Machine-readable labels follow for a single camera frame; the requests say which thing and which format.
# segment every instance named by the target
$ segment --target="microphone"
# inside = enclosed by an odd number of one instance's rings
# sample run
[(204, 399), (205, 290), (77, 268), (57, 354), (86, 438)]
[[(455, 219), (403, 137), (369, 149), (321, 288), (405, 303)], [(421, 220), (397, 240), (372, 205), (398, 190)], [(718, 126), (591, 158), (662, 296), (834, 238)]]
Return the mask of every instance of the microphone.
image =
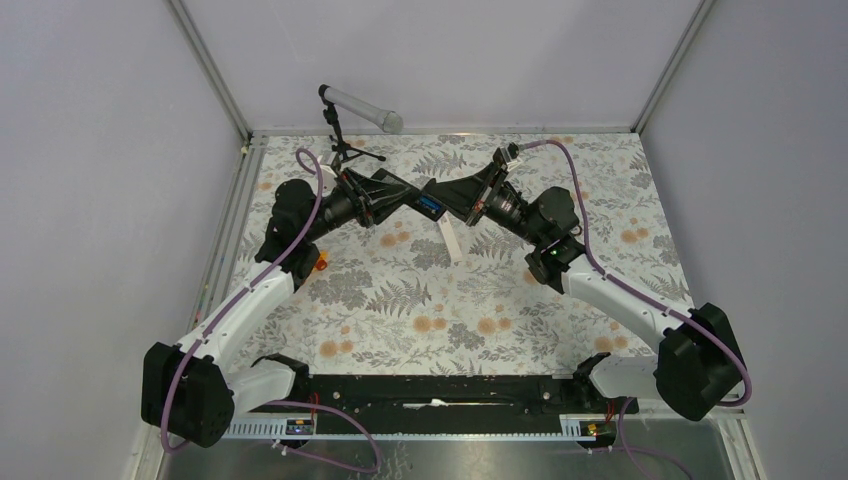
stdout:
[(395, 112), (383, 110), (365, 103), (362, 100), (351, 97), (350, 95), (340, 92), (328, 85), (321, 85), (318, 89), (318, 95), (330, 103), (334, 103), (345, 110), (358, 115), (365, 120), (377, 125), (380, 130), (386, 133), (400, 133), (403, 130), (403, 119)]

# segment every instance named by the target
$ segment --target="gray wall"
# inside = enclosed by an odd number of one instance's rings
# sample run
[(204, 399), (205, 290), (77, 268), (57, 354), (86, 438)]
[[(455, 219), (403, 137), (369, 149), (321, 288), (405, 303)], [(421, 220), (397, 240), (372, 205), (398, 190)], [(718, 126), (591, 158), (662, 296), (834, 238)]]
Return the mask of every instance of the gray wall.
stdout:
[(162, 1), (0, 7), (0, 476), (115, 479), (239, 140)]
[(643, 136), (697, 302), (731, 316), (770, 480), (846, 478), (848, 3), (718, 2)]
[(327, 128), (327, 83), (461, 130), (631, 125), (698, 0), (186, 4), (254, 128)]

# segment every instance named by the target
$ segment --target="microphone stand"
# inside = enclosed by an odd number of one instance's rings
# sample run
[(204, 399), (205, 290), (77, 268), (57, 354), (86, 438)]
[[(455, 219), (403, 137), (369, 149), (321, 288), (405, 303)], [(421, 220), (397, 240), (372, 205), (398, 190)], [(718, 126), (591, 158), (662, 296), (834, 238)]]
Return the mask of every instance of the microphone stand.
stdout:
[(324, 119), (327, 120), (327, 123), (330, 124), (331, 127), (333, 127), (333, 132), (336, 135), (335, 138), (330, 135), (330, 141), (335, 144), (332, 149), (336, 152), (336, 157), (333, 159), (331, 164), (335, 172), (338, 173), (343, 163), (347, 163), (354, 158), (361, 157), (362, 155), (376, 158), (381, 162), (386, 161), (386, 157), (383, 155), (375, 155), (371, 152), (354, 148), (349, 143), (345, 142), (342, 137), (342, 126), (339, 125), (339, 112), (336, 111), (336, 105), (325, 99), (323, 95), (321, 95), (321, 101), (324, 102), (324, 105), (327, 107), (324, 109)]

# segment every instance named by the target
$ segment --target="floral tablecloth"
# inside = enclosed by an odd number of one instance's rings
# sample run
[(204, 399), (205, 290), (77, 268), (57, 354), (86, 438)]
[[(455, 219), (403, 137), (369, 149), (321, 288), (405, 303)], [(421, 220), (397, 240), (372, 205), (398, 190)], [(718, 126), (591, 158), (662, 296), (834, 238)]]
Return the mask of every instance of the floral tablecloth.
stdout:
[[(386, 155), (350, 164), (380, 167), (421, 187), (430, 177), (477, 172), (498, 146), (544, 135), (351, 136)], [(668, 298), (691, 303), (639, 137), (560, 136), (571, 151), (589, 209), (593, 250), (607, 265)], [(244, 280), (262, 244), (276, 187), (288, 178), (317, 185), (294, 160), (298, 147), (328, 152), (321, 137), (271, 137), (259, 174), (231, 289)], [(552, 147), (527, 151), (511, 182), (532, 200), (559, 185), (573, 191), (567, 163)], [(315, 373), (570, 373), (599, 351), (650, 354), (617, 322), (585, 302), (539, 285), (524, 255), (532, 250), (488, 219), (468, 228), (454, 219), (463, 250), (451, 264), (437, 225), (401, 207), (371, 229), (349, 223), (318, 242), (328, 268), (315, 271), (277, 308), (239, 354), (235, 368), (279, 352)]]

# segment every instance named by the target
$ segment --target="red wire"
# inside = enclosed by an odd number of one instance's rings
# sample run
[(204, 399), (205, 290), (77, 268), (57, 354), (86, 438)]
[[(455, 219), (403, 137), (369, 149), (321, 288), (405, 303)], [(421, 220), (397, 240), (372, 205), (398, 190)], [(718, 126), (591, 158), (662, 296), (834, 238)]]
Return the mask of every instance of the red wire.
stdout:
[(604, 419), (604, 425), (608, 424), (610, 420), (612, 420), (613, 415), (615, 415), (615, 407), (612, 406), (612, 400), (607, 402), (607, 416)]
[[(321, 397), (318, 395), (318, 392), (314, 392), (314, 393), (309, 394), (309, 402), (314, 403), (316, 405), (321, 404)], [(309, 418), (310, 418), (310, 421), (312, 422), (312, 428), (314, 430), (314, 428), (315, 428), (315, 409), (314, 408), (311, 410)]]

